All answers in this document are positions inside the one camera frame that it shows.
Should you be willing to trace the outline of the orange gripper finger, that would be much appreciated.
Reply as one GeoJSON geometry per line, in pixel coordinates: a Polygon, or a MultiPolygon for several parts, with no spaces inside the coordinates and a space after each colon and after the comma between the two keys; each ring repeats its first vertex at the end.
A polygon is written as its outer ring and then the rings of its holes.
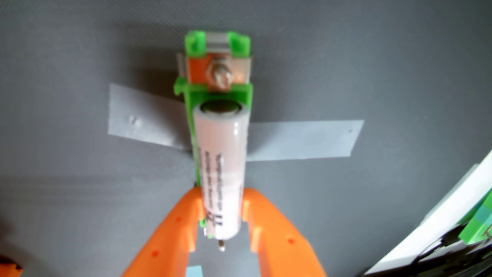
{"type": "Polygon", "coordinates": [[[253,188],[244,190],[242,220],[261,276],[327,276],[309,241],[253,188]]]}
{"type": "Polygon", "coordinates": [[[201,191],[192,188],[160,223],[122,276],[185,276],[203,218],[201,191]]]}

